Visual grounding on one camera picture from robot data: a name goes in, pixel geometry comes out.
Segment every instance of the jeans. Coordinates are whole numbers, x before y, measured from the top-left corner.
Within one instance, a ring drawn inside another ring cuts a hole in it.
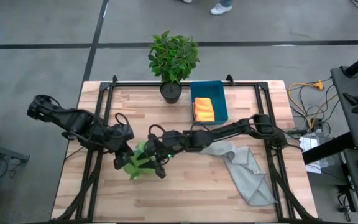
[[[221,0],[220,4],[223,7],[230,7],[232,2],[233,2],[233,0]]]

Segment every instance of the gray floor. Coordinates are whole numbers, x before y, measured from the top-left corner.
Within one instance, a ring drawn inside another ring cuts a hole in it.
[[[214,2],[110,0],[100,42],[150,42],[164,30],[196,41],[358,40],[358,9],[346,0],[237,0],[232,12],[219,17],[208,14]],[[90,43],[101,3],[0,0],[0,44]],[[120,80],[154,80],[147,52],[98,49],[90,80],[110,80],[114,74]],[[49,219],[67,142],[59,128],[34,121],[25,111],[39,93],[75,106],[88,54],[89,49],[0,50],[0,145],[31,154],[14,179],[4,180],[0,223]],[[220,80],[230,73],[238,80],[284,80],[288,86],[328,78],[330,68],[357,59],[358,45],[201,47],[191,79]],[[307,105],[324,102],[323,92],[305,88],[303,93]],[[300,118],[295,121],[302,127]],[[332,136],[347,131],[340,106],[329,123]],[[312,185],[312,191],[320,218],[345,222],[336,211],[334,187]],[[351,217],[358,223],[358,213]]]

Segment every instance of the gray towel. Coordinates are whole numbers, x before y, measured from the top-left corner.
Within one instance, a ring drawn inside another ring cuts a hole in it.
[[[203,149],[201,154],[222,156],[223,161],[244,200],[251,206],[276,203],[248,147],[236,148],[233,143],[219,141]]]

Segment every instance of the butcher block tabletop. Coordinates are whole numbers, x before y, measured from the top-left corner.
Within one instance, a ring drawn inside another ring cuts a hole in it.
[[[268,82],[277,126],[294,128],[284,81]],[[94,113],[98,99],[100,81],[84,82],[78,107]],[[225,86],[227,112],[226,124],[248,118],[258,113],[255,90],[246,86]],[[103,117],[106,105],[101,110]],[[114,87],[109,125],[116,123],[114,115],[127,116],[135,138],[128,144],[131,148],[147,140],[151,124],[159,124],[165,130],[189,130],[192,124],[190,89],[183,87],[180,99],[168,104],[160,94],[159,87],[128,86]],[[262,94],[265,109],[265,97]],[[237,147],[249,146],[271,188],[269,168],[263,140],[241,135],[228,139]],[[67,155],[79,149],[77,141],[68,145]],[[283,150],[285,167],[291,191],[307,211],[317,217],[316,207],[306,174],[305,164],[299,149],[288,147]],[[62,166],[62,175],[53,207],[52,218],[61,215],[80,190],[86,158],[86,149],[71,156]],[[166,178],[156,175],[140,176],[129,180],[129,175],[114,169],[114,155],[105,154],[101,168],[98,196],[94,210],[94,222],[275,222],[277,215],[273,205],[250,207],[231,179],[220,157],[183,152],[164,165]],[[85,217],[88,211],[90,190],[85,198]],[[280,191],[283,210],[285,198]]]

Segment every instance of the blue bin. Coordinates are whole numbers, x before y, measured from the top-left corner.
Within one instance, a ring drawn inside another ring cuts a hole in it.
[[[224,97],[223,82],[222,81],[205,81],[205,82],[191,82],[191,102],[194,105],[194,99],[196,97],[210,98],[212,101],[212,107],[214,108],[215,121],[200,122],[205,125],[219,125],[224,124],[227,117],[226,99]]]

